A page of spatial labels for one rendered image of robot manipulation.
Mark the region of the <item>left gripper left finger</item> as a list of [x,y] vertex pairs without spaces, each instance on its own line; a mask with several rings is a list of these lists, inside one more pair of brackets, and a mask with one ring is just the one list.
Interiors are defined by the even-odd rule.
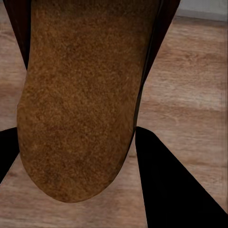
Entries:
[[0,183],[19,154],[17,127],[0,132]]

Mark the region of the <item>sandal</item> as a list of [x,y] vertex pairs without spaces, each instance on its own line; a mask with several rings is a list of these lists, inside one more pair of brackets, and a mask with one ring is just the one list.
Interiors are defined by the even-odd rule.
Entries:
[[27,69],[17,106],[28,176],[65,203],[120,172],[143,85],[181,0],[3,0]]

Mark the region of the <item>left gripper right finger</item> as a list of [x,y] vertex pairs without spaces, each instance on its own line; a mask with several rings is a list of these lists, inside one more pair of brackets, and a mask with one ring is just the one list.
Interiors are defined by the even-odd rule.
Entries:
[[228,215],[150,130],[135,146],[148,228],[228,228]]

